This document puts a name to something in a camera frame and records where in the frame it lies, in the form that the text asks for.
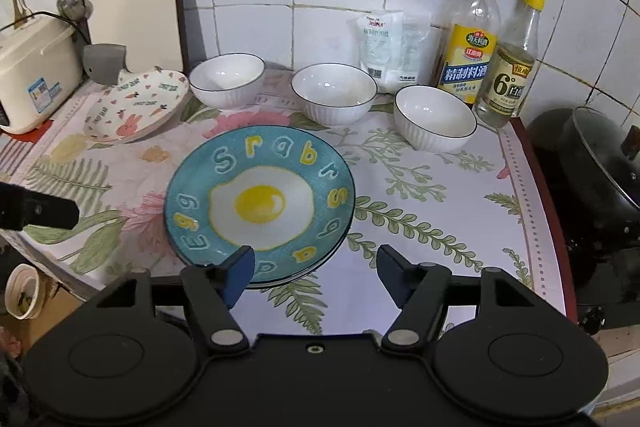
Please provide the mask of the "striped cloth mat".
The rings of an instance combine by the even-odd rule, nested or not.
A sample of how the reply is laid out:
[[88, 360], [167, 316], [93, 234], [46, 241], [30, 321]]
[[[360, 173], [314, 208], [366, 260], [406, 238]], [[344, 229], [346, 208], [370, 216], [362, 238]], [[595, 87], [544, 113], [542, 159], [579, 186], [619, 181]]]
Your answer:
[[46, 120], [40, 127], [25, 134], [15, 135], [4, 131], [0, 135], [0, 176], [1, 181], [11, 179], [21, 162], [32, 148], [46, 134], [52, 126], [51, 119]]

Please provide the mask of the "black wok with glass lid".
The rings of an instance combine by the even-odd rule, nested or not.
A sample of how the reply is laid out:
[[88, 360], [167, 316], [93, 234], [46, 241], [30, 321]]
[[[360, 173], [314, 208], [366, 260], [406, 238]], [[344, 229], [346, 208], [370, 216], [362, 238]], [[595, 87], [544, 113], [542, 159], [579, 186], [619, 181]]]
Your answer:
[[527, 133], [558, 214], [578, 303], [636, 303], [639, 131], [578, 106], [547, 110]]

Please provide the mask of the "blue fried egg plate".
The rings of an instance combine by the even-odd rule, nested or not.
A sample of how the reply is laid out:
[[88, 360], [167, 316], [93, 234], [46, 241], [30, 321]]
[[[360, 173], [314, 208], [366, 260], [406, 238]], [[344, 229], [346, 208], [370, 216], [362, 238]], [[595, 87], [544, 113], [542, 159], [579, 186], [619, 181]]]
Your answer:
[[304, 130], [250, 126], [215, 136], [168, 183], [164, 227], [187, 265], [255, 255], [250, 287], [299, 279], [327, 262], [354, 219], [356, 186], [335, 148]]

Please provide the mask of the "pink rabbit carrot plate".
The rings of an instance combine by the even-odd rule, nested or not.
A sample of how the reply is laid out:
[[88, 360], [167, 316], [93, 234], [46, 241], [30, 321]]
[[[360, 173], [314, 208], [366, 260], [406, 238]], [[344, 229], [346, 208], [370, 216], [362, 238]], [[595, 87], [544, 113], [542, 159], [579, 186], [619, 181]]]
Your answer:
[[159, 67], [140, 74], [122, 70], [115, 86], [105, 88], [90, 107], [85, 135], [101, 144], [140, 140], [178, 113], [189, 92], [182, 72]]

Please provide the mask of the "cooking wine bottle yellow label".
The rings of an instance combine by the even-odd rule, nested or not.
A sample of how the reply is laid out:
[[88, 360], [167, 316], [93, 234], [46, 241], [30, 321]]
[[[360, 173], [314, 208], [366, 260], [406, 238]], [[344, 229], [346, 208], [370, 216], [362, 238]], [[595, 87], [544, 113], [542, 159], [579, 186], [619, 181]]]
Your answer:
[[435, 86], [472, 106], [497, 45], [501, 26], [497, 0], [448, 0], [444, 23]]

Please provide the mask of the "white ribbed bowl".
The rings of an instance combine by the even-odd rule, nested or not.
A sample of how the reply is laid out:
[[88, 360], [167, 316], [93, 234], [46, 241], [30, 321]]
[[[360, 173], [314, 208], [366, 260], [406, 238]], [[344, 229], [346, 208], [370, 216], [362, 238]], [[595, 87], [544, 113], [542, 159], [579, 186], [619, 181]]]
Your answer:
[[189, 75], [195, 98], [216, 109], [253, 104], [262, 90], [265, 62], [248, 53], [221, 54], [198, 64]]
[[345, 64], [314, 64], [296, 72], [291, 88], [303, 113], [324, 127], [346, 126], [366, 116], [378, 93], [374, 79]]
[[396, 93], [394, 121], [415, 150], [434, 154], [461, 150], [477, 130], [477, 119], [465, 103], [427, 86], [409, 86]]

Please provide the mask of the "paper cup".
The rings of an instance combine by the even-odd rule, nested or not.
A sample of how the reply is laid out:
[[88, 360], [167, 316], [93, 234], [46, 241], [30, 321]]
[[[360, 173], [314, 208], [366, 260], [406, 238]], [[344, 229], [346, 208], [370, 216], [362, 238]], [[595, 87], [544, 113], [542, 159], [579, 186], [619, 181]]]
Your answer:
[[38, 317], [43, 305], [43, 291], [44, 283], [38, 270], [26, 263], [17, 265], [6, 282], [6, 311], [20, 321]]

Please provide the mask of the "white rice cooker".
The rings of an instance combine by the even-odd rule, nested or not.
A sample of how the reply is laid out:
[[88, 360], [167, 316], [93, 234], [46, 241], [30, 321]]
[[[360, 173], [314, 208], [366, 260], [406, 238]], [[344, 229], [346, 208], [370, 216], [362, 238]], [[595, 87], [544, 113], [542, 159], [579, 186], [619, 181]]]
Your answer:
[[82, 68], [75, 28], [37, 16], [1, 39], [1, 129], [24, 134], [39, 127], [79, 86]]

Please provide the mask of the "white vinegar bottle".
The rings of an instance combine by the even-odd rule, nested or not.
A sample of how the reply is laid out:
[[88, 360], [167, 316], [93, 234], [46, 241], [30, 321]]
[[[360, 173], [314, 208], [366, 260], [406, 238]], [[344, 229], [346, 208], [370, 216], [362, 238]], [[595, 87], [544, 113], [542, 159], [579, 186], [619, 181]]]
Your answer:
[[473, 106], [476, 116], [489, 127], [502, 128], [521, 103], [537, 58], [539, 20], [545, 3], [518, 0], [498, 38]]

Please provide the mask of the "white salt bag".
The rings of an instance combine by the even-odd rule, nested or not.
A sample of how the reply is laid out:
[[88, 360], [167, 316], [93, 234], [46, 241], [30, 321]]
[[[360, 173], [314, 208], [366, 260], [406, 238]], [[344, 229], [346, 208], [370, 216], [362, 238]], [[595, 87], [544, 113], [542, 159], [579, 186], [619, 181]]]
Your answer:
[[395, 94], [417, 84], [431, 22], [402, 11], [364, 14], [354, 23], [359, 67], [373, 78], [378, 93]]

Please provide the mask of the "floral tablecloth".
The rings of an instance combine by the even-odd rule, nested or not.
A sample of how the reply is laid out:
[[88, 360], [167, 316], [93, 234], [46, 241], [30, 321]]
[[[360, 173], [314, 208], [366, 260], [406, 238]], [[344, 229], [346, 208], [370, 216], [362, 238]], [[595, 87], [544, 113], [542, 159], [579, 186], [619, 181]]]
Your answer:
[[97, 97], [96, 89], [80, 89], [6, 181], [76, 200], [77, 229], [31, 228], [6, 238], [79, 299], [132, 269], [177, 274], [180, 261], [160, 229], [162, 198], [180, 162], [221, 133], [286, 124], [343, 155], [355, 179], [355, 217], [341, 248], [314, 275], [243, 294], [232, 313], [248, 335], [384, 332], [398, 313], [375, 272], [376, 250], [385, 244], [457, 275], [501, 268], [555, 308], [565, 306], [547, 216], [511, 128], [481, 127], [461, 150], [430, 154], [402, 139], [392, 101], [378, 98], [356, 124], [326, 129], [299, 110], [290, 77], [276, 70], [253, 105], [221, 112], [193, 100], [145, 139], [99, 144], [82, 130]]

